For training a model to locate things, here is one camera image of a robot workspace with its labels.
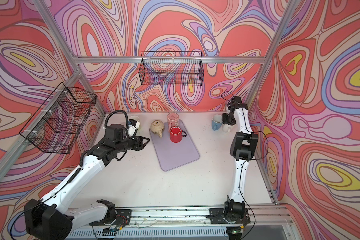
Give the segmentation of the white mug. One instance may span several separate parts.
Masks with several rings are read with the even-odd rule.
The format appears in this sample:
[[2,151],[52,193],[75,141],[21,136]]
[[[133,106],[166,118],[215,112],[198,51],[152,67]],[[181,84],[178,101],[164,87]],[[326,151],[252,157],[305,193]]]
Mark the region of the white mug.
[[225,133],[230,133],[230,132],[233,131],[234,127],[235,127],[235,126],[223,124],[223,126],[222,126],[223,132],[225,132]]

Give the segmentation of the blue floral mug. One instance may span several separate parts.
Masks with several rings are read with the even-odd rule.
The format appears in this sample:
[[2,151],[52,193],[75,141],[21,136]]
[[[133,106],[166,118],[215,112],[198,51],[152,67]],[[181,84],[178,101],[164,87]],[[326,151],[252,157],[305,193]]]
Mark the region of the blue floral mug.
[[220,129],[220,127],[222,126],[223,121],[222,121],[222,115],[216,114],[213,116],[212,118],[212,130],[213,131],[218,131]]

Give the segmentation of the light green mug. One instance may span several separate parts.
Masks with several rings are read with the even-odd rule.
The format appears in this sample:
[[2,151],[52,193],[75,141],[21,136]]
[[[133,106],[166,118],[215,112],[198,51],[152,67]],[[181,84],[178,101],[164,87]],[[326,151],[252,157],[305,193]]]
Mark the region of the light green mug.
[[141,125],[140,118],[138,116],[130,116],[129,117],[129,125],[134,126],[138,130]]

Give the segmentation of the red mug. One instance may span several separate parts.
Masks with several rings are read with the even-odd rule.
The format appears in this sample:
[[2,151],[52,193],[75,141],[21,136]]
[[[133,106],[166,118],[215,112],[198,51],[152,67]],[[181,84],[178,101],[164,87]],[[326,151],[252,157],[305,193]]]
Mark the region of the red mug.
[[183,138],[187,136],[187,133],[178,126],[171,127],[170,140],[173,143],[179,143]]

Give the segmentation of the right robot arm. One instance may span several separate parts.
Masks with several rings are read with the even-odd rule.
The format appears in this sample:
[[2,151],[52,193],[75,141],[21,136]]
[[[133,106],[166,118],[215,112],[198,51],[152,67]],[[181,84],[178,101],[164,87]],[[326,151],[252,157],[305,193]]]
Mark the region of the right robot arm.
[[223,210],[223,219],[229,224],[241,223],[243,229],[251,222],[251,210],[244,198],[246,172],[251,161],[256,161],[255,151],[260,131],[250,126],[248,105],[241,97],[232,95],[227,104],[228,112],[222,114],[223,127],[237,127],[230,146],[230,155],[234,159],[235,172],[230,193]]

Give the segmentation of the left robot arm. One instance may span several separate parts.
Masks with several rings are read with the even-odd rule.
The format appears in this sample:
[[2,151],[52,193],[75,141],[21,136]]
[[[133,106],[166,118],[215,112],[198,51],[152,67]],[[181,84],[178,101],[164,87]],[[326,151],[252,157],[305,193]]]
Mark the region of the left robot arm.
[[104,137],[81,154],[79,165],[59,185],[40,200],[29,200],[21,217],[27,234],[39,240],[64,240],[74,230],[100,222],[113,225],[118,217],[115,204],[98,200],[88,207],[69,211],[69,206],[90,180],[112,160],[118,162],[128,151],[141,151],[149,138],[137,136],[141,123],[123,110],[111,112],[105,119]]

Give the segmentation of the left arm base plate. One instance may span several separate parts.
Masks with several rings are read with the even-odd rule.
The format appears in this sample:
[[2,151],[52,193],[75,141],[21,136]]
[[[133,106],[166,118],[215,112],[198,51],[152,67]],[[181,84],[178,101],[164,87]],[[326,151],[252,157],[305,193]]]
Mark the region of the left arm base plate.
[[116,216],[115,219],[110,222],[106,223],[104,220],[95,221],[90,223],[90,226],[116,226],[116,227],[125,227],[130,224],[131,221],[131,209],[116,209]]

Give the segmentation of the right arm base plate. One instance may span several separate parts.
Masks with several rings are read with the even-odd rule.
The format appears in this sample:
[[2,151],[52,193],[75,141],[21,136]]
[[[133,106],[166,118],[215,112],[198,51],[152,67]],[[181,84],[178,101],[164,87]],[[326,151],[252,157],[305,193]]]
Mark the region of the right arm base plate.
[[242,214],[229,212],[223,213],[223,208],[210,208],[209,214],[206,215],[210,219],[211,224],[243,224],[244,226],[251,223],[248,209],[245,208]]

